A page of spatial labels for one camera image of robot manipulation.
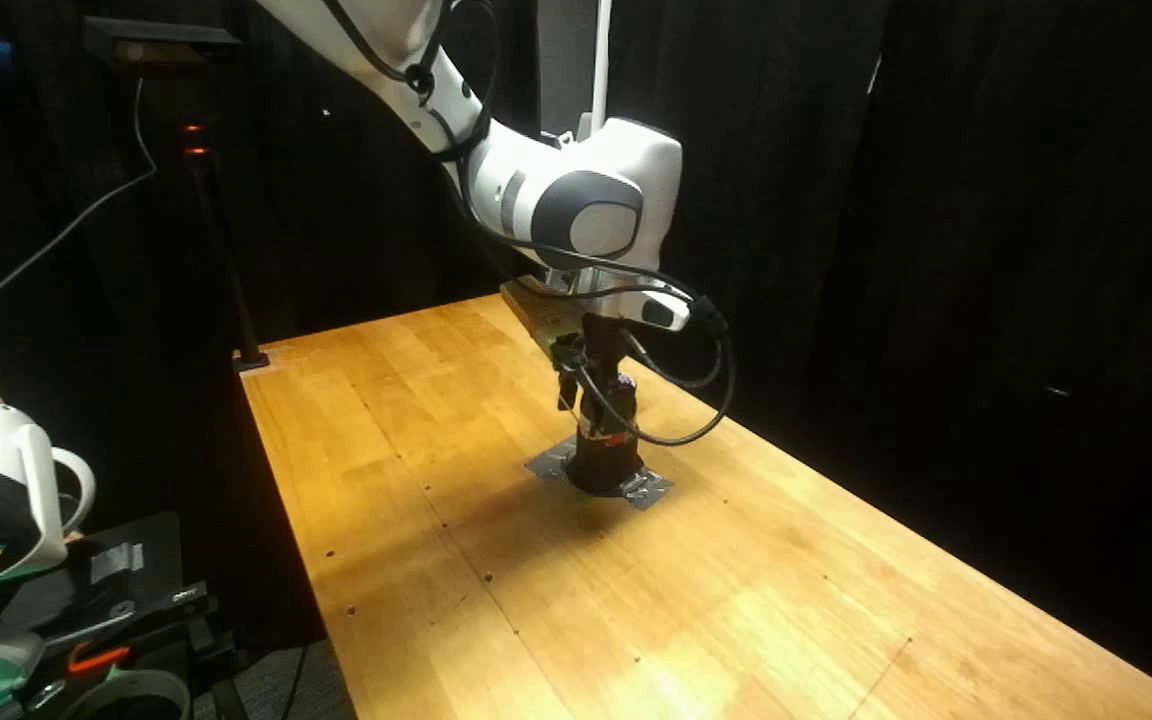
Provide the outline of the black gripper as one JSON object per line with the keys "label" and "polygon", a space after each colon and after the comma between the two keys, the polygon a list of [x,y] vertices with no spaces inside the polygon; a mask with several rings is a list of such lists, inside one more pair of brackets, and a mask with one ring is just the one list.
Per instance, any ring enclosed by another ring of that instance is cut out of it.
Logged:
{"label": "black gripper", "polygon": [[636,433],[636,383],[619,375],[629,356],[629,323],[579,312],[552,338],[555,408],[577,408],[577,383],[610,388],[610,414]]}

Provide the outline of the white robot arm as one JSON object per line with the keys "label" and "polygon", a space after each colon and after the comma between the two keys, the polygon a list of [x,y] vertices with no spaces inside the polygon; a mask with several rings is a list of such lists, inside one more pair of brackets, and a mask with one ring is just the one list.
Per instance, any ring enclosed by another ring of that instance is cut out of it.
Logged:
{"label": "white robot arm", "polygon": [[366,85],[441,160],[470,216],[552,273],[552,292],[579,297],[599,319],[689,323],[689,297],[660,276],[682,138],[619,114],[565,144],[499,124],[441,44],[460,0],[257,2]]}

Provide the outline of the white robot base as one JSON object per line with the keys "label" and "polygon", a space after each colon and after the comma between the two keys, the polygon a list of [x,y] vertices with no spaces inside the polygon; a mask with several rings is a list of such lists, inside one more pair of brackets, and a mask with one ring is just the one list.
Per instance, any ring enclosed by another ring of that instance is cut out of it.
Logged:
{"label": "white robot base", "polygon": [[[86,523],[92,503],[98,472],[90,458],[54,444],[19,408],[0,403],[0,584],[58,566],[67,556],[67,532]],[[25,668],[35,654],[35,630],[0,626],[3,663]]]}

